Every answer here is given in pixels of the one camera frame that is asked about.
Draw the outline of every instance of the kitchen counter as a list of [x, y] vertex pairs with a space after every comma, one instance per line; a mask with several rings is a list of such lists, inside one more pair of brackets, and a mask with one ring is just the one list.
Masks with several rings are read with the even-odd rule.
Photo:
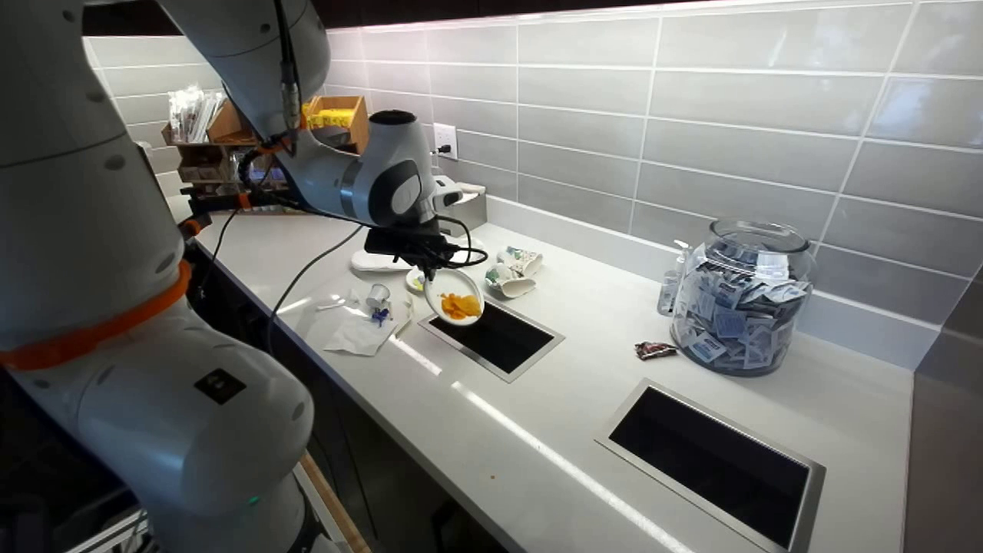
[[[209, 249], [219, 224], [200, 234]], [[219, 261], [273, 303], [295, 270], [338, 242], [352, 224], [310, 214], [240, 214]], [[797, 334], [782, 372], [725, 376], [686, 355], [638, 361], [636, 340], [666, 340], [657, 315], [661, 282], [485, 224], [488, 250], [543, 250], [531, 295], [507, 306], [562, 334], [512, 383], [477, 364], [411, 323], [376, 355], [316, 350], [285, 314], [285, 326], [320, 355], [369, 414], [430, 462], [469, 506], [525, 550], [760, 550], [734, 527], [657, 484], [599, 444], [599, 429], [641, 383], [686, 397], [770, 444], [826, 468], [813, 523], [813, 553], [895, 553], [902, 541], [913, 374], [854, 350]], [[352, 272], [363, 235], [316, 265], [285, 306], [388, 282], [398, 303], [403, 276]]]

